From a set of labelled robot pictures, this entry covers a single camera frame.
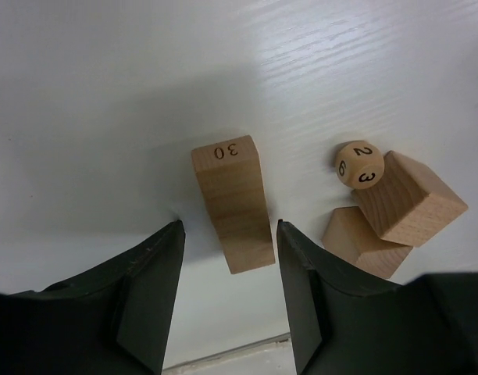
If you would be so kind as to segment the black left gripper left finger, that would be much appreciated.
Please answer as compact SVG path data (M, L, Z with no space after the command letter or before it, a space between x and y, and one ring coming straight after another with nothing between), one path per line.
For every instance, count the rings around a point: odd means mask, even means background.
M43 291L0 293L0 374L159 374L184 257L181 221Z

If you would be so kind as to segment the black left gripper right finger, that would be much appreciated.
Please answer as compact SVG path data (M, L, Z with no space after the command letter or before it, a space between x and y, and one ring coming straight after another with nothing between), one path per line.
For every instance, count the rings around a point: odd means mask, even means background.
M478 272L400 285L276 230L299 374L478 374Z

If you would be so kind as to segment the wood block numbered 30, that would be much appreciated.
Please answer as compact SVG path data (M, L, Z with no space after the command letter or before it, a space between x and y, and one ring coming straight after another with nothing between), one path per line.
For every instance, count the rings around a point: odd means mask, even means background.
M232 274L276 262L260 158L249 135L191 152L205 207Z

